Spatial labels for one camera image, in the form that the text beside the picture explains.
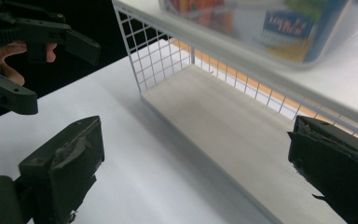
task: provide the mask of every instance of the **product label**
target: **product label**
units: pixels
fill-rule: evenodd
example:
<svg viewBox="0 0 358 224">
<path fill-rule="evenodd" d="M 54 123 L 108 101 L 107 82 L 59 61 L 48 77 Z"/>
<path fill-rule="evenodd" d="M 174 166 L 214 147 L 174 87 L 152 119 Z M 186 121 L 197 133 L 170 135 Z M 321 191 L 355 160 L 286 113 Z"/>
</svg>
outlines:
<svg viewBox="0 0 358 224">
<path fill-rule="evenodd" d="M 291 11 L 269 11 L 264 21 L 264 29 L 279 35 L 308 38 L 313 21 Z"/>
</svg>

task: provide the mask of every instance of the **human hand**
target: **human hand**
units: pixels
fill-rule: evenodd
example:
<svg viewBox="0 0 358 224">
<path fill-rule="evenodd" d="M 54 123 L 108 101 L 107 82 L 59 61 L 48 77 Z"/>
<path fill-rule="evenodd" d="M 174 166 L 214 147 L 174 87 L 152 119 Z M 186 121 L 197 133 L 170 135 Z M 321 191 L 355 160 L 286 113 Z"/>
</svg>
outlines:
<svg viewBox="0 0 358 224">
<path fill-rule="evenodd" d="M 52 63 L 56 59 L 56 55 L 54 53 L 54 49 L 57 47 L 55 43 L 46 44 L 46 53 L 47 53 L 47 62 Z M 3 46 L 0 48 L 0 68 L 2 75 L 12 80 L 13 82 L 24 85 L 25 80 L 24 77 L 17 72 L 14 68 L 10 67 L 6 62 L 5 58 L 15 55 L 21 54 L 27 51 L 27 46 L 23 41 L 15 41 L 11 44 Z"/>
</svg>

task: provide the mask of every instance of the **black background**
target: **black background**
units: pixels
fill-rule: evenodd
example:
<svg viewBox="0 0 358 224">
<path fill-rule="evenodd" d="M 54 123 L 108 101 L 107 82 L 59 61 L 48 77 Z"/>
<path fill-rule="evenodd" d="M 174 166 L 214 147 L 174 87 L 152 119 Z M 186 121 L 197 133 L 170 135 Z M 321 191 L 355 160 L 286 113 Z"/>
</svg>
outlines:
<svg viewBox="0 0 358 224">
<path fill-rule="evenodd" d="M 24 87 L 35 91 L 38 97 L 56 91 L 127 56 L 111 0 L 16 1 L 63 14 L 73 30 L 96 40 L 101 45 L 98 65 L 89 64 L 65 52 L 63 46 L 58 46 L 54 50 L 57 55 L 54 63 L 28 63 L 26 53 L 7 58 L 6 62 L 24 76 Z M 0 115 L 6 112 L 0 108 Z"/>
</svg>

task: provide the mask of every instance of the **white wire grid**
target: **white wire grid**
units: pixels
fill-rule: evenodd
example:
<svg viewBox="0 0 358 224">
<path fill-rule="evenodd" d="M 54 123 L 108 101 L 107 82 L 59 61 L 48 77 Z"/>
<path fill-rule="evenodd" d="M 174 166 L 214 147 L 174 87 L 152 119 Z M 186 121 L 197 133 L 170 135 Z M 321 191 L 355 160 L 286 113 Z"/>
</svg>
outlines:
<svg viewBox="0 0 358 224">
<path fill-rule="evenodd" d="M 233 88 L 253 97 L 267 107 L 295 120 L 297 115 L 322 119 L 358 137 L 358 122 L 346 118 L 312 100 L 277 86 L 251 72 L 239 71 L 235 65 L 207 54 L 178 39 L 172 31 L 162 31 L 125 8 L 115 7 L 117 20 L 139 91 L 147 91 L 183 68 L 195 64 Z"/>
</svg>

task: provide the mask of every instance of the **plastic container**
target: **plastic container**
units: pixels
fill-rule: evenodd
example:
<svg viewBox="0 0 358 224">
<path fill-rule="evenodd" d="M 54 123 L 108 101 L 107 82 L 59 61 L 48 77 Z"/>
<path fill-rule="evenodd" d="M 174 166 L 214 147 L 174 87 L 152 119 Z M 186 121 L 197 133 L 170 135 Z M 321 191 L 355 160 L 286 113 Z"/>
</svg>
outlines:
<svg viewBox="0 0 358 224">
<path fill-rule="evenodd" d="M 291 64 L 314 64 L 358 33 L 358 0 L 160 0 L 172 15 Z"/>
</svg>

